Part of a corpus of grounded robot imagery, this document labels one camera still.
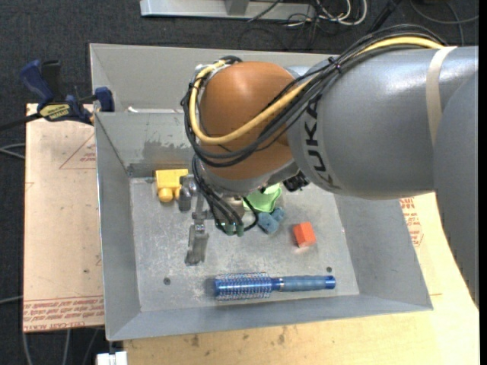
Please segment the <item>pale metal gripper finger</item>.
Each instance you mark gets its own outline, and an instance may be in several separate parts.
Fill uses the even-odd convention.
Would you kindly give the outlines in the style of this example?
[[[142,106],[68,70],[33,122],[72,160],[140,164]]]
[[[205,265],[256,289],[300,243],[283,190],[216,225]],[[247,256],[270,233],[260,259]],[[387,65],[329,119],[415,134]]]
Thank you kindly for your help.
[[[186,265],[196,265],[199,263],[199,255],[196,250],[196,228],[194,224],[189,227],[189,239],[184,262]]]
[[[209,234],[204,224],[196,225],[196,262],[204,262]]]

